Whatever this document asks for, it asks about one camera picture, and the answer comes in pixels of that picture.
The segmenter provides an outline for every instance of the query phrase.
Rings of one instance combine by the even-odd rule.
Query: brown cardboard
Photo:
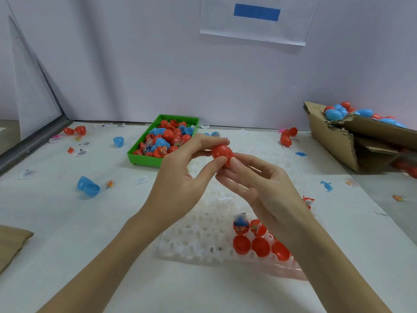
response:
[[[31,231],[0,225],[0,273],[32,236]]]
[[[326,122],[327,119],[323,114],[325,105],[308,103],[308,109],[315,115],[320,115]],[[409,128],[399,127],[392,124],[380,122],[350,113],[342,120],[334,120],[328,122],[331,125],[342,127],[352,133],[359,133],[369,137],[376,138],[380,141],[392,143],[406,147],[408,149],[417,150],[417,131]]]
[[[377,171],[399,156],[396,149],[383,142],[367,136],[353,136],[345,128],[332,125],[323,115],[324,108],[324,105],[304,103],[311,133],[331,154],[353,170]]]

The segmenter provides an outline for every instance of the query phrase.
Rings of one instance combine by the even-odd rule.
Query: person's left hand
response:
[[[227,138],[196,133],[183,146],[166,155],[148,199],[139,213],[147,221],[157,222],[162,231],[184,217],[200,200],[211,178],[227,162],[226,157],[217,157],[193,178],[187,169],[190,160],[211,156],[209,149],[213,146],[229,143]]]

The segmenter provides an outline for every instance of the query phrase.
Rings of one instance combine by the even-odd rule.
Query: green tray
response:
[[[132,148],[128,151],[128,158],[131,163],[134,165],[142,165],[142,166],[153,166],[153,167],[160,167],[162,163],[162,158],[155,158],[149,156],[141,156],[141,155],[133,155],[133,152],[138,149],[139,143],[144,142],[145,137],[148,133],[155,127],[158,127],[161,124],[162,120],[176,120],[178,123],[187,122],[187,127],[191,125],[195,125],[194,134],[197,132],[200,119],[199,118],[191,118],[188,116],[180,116],[180,115],[159,115],[156,120],[152,123],[151,126],[142,134],[142,136],[138,139],[138,141],[132,146]]]

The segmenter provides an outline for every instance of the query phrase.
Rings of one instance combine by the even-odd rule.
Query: fingernail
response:
[[[232,157],[230,158],[230,167],[232,168],[232,170],[236,170],[237,168],[239,168],[239,166],[242,165],[242,163],[236,159],[236,157]]]

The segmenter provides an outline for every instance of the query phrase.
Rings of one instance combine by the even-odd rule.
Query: blue rectangle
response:
[[[254,5],[235,4],[234,16],[249,17],[251,19],[278,21],[281,10],[270,7],[256,7]]]

